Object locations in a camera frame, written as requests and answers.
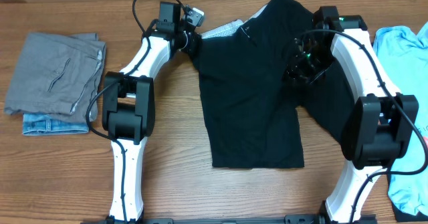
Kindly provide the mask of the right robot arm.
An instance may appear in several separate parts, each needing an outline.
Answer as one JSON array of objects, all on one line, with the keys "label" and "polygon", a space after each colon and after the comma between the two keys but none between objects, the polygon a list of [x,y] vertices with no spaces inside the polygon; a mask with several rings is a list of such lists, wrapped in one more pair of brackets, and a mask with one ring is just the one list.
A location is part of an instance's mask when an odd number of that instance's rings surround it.
[{"label": "right robot arm", "polygon": [[286,223],[375,223],[362,206],[382,175],[417,134],[419,103],[394,85],[377,58],[366,23],[323,6],[312,28],[294,39],[283,78],[312,117],[340,144],[344,167],[317,214],[286,215]]}]

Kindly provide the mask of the black shorts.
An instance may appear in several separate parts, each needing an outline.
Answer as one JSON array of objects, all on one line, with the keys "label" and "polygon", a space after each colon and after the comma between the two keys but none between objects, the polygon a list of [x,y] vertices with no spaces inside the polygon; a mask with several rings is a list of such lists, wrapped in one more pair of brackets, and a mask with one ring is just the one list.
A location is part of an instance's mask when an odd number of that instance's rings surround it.
[{"label": "black shorts", "polygon": [[271,0],[231,35],[202,41],[193,65],[214,167],[302,168],[298,106],[340,138],[354,108],[340,65],[306,87],[284,79],[292,40],[311,28],[312,13],[299,2]]}]

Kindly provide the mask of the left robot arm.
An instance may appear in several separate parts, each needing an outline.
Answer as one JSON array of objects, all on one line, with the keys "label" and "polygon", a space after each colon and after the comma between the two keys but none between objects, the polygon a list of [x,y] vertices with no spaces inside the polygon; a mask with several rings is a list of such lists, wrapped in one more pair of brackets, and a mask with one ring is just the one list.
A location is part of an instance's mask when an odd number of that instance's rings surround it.
[{"label": "left robot arm", "polygon": [[196,52],[205,14],[196,7],[160,3],[132,61],[104,78],[102,126],[114,155],[113,201],[106,223],[142,223],[144,148],[155,122],[154,80],[176,51]]}]

